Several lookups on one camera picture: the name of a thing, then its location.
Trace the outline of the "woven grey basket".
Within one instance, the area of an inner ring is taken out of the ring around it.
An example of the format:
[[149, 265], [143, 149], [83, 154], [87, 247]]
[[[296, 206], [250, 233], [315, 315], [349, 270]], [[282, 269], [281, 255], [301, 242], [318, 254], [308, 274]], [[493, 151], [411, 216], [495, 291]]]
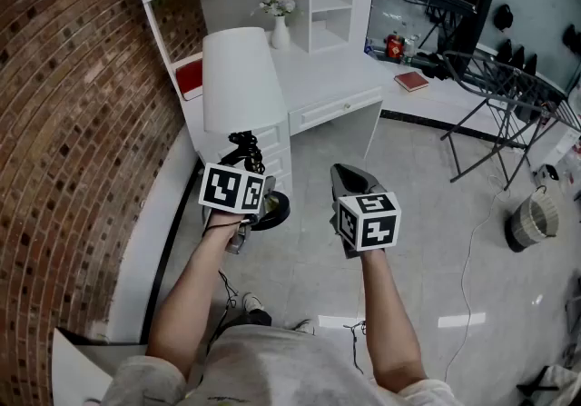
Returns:
[[541, 185], [506, 219], [504, 231], [509, 249], [521, 253], [547, 238], [555, 238], [558, 227], [558, 210], [547, 187]]

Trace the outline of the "white shade brass table lamp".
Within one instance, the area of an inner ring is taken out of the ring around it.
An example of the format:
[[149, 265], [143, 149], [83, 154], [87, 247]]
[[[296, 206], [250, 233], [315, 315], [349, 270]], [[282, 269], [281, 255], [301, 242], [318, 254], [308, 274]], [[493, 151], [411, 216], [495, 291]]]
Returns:
[[[235, 145], [218, 164], [265, 175], [261, 149], [254, 132], [281, 124], [287, 118], [281, 86], [263, 29], [223, 30], [202, 43], [203, 128], [223, 134]], [[267, 214], [253, 231], [265, 231], [290, 215], [288, 197], [272, 188]]]

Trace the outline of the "person's right forearm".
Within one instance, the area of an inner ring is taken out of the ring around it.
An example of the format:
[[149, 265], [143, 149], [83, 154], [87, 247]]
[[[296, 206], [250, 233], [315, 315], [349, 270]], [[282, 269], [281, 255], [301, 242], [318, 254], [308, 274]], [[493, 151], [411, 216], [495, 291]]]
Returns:
[[366, 340], [374, 378], [398, 393], [425, 380], [417, 334], [405, 310], [388, 259], [381, 249], [361, 255]]

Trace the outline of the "grey metal folding rack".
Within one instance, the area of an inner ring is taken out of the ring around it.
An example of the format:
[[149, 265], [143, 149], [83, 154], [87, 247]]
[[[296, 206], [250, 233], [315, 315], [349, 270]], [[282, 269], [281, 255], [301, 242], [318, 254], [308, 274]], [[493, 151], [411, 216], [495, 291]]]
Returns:
[[[567, 97], [544, 80], [502, 64], [491, 56], [446, 51], [443, 60], [454, 82], [479, 98], [476, 107], [441, 136], [449, 143], [456, 168], [456, 175], [450, 179], [452, 183], [496, 157], [507, 189], [521, 166], [529, 162], [531, 148], [558, 125], [581, 135], [581, 118], [571, 108]], [[453, 136], [484, 107], [491, 112], [497, 133], [492, 136], [489, 152], [463, 168]]]

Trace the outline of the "dark red book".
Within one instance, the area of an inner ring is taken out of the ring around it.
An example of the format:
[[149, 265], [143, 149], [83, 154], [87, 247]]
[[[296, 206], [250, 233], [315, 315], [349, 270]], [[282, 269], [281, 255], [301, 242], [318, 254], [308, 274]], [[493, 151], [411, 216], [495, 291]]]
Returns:
[[428, 87], [428, 80], [415, 71], [398, 74], [394, 81], [410, 93]]

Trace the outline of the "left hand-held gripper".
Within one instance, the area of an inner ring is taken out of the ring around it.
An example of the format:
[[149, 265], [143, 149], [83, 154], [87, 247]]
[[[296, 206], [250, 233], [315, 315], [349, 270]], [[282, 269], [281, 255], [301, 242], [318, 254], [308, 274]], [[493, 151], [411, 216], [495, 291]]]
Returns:
[[252, 227], [266, 216], [267, 197], [274, 185], [272, 176], [218, 163], [205, 164], [198, 199], [204, 229], [208, 228], [212, 212], [243, 214], [244, 219], [226, 247], [227, 252], [239, 254]]

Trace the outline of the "wide white desk drawer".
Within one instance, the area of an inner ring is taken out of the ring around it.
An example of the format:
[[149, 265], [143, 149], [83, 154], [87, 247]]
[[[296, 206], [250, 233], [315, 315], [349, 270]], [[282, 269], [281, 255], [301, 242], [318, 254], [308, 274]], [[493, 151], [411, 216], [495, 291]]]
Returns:
[[289, 112], [290, 136], [381, 101], [382, 89], [379, 86], [357, 94], [338, 96], [293, 110]]

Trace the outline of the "person's left forearm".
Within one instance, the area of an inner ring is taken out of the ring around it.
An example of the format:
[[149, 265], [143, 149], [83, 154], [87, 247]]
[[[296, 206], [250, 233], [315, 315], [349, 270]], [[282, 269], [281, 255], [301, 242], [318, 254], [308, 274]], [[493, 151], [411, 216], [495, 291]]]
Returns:
[[226, 247], [244, 216], [214, 211], [201, 241], [154, 315], [146, 354], [188, 378], [205, 333]]

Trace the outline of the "person's left shoe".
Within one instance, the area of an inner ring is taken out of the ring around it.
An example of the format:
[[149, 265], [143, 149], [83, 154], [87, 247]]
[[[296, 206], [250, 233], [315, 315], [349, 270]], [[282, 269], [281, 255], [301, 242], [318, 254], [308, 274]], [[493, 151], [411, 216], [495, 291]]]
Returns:
[[264, 311], [264, 306], [260, 299], [252, 292], [247, 292], [242, 298], [243, 309], [248, 314], [255, 314]]

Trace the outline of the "white ceramic vase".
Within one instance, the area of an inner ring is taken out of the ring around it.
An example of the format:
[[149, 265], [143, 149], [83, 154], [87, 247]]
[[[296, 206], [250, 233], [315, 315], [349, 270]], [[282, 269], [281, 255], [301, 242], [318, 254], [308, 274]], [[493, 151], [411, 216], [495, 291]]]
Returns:
[[271, 33], [271, 45], [277, 50], [286, 50], [290, 46], [291, 36], [284, 15], [275, 17], [275, 26]]

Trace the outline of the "round black wall item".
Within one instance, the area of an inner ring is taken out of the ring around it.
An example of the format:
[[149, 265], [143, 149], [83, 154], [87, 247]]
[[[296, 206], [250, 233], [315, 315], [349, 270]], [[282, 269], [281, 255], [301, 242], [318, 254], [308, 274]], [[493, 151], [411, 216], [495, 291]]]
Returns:
[[514, 22], [514, 15], [508, 4], [501, 5], [495, 12], [493, 24], [500, 32], [509, 29]]
[[581, 55], [581, 32], [578, 32], [574, 25], [565, 30], [562, 41], [574, 54]]

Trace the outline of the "red box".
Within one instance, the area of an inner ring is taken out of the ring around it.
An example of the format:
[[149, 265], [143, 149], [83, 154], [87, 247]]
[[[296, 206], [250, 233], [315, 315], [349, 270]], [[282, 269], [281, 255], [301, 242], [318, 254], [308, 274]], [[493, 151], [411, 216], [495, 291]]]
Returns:
[[405, 38], [401, 35], [388, 35], [385, 38], [385, 55], [390, 62], [399, 63], [404, 54]]

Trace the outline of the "red gold-printed book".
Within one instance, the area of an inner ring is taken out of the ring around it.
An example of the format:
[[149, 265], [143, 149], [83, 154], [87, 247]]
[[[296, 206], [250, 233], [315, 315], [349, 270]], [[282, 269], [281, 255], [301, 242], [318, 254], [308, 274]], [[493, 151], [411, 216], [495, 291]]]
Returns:
[[184, 101], [202, 95], [202, 59], [178, 68], [176, 79]]

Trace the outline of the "white board panel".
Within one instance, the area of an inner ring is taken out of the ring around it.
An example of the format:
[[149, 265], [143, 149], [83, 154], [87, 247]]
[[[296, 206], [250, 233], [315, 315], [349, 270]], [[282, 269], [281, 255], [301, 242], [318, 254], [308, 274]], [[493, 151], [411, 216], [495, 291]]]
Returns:
[[53, 333], [51, 385], [54, 406], [99, 406], [112, 378], [145, 345], [93, 342], [65, 329]]

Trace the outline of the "person's grey shirt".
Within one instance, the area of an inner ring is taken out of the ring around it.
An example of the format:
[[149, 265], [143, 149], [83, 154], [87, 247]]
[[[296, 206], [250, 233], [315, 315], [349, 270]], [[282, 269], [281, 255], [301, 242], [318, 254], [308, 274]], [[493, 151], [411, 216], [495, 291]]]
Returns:
[[273, 327], [230, 328], [190, 389], [169, 362], [124, 361], [102, 406], [462, 406], [443, 381], [418, 381], [393, 393], [365, 378], [320, 337]]

